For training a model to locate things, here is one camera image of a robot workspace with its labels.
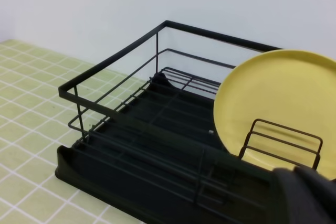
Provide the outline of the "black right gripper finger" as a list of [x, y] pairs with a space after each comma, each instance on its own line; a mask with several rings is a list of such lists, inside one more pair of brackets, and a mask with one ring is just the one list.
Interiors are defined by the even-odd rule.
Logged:
[[271, 173], [268, 223], [335, 223], [335, 179], [311, 168]]

